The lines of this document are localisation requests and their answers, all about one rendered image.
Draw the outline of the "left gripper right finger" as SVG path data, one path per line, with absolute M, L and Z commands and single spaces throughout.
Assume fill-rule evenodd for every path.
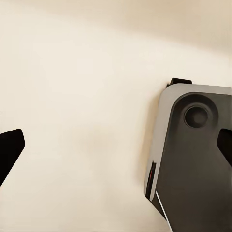
M 232 167 L 232 130 L 220 130 L 217 138 L 217 146 Z

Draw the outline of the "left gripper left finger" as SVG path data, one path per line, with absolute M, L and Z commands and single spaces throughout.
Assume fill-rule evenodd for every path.
M 25 139 L 21 129 L 0 134 L 0 186 L 24 148 Z

